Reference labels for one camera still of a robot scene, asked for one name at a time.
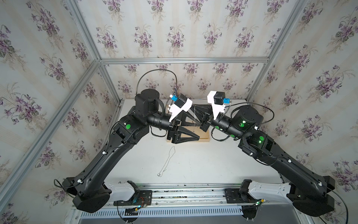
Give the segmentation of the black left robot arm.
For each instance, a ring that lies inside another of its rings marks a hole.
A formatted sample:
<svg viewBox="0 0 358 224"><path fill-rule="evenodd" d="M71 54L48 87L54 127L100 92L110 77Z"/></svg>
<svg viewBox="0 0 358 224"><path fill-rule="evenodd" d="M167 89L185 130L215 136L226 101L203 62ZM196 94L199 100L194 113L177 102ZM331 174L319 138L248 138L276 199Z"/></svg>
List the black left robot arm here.
<svg viewBox="0 0 358 224"><path fill-rule="evenodd" d="M171 114L168 115L159 97L155 89L136 93L135 106L113 125L107 143L90 164L80 174L67 177L62 183L54 180L54 185L73 199L78 210L94 213L107 204L113 193L105 185L105 178L119 160L149 133L151 127L166 130L174 144L199 139L197 134L175 124L178 115L190 110L192 100L183 94L171 95L173 104L169 106Z"/></svg>

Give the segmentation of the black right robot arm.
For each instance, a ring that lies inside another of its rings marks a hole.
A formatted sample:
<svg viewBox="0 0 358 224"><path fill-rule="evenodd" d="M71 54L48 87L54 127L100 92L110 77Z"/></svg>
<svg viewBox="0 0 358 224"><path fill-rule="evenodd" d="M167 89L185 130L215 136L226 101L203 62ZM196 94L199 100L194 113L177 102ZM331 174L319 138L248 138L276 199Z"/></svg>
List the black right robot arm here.
<svg viewBox="0 0 358 224"><path fill-rule="evenodd" d="M210 126L228 137L239 140L238 147L258 163L276 170L288 179L288 189L273 184L258 187L258 183L245 180L241 196L255 199L282 199L298 211L312 217L321 217L335 211L335 180L309 170L286 153L273 138L259 129L263 116L251 105L236 104L230 116L225 105L193 105L191 111L206 131Z"/></svg>

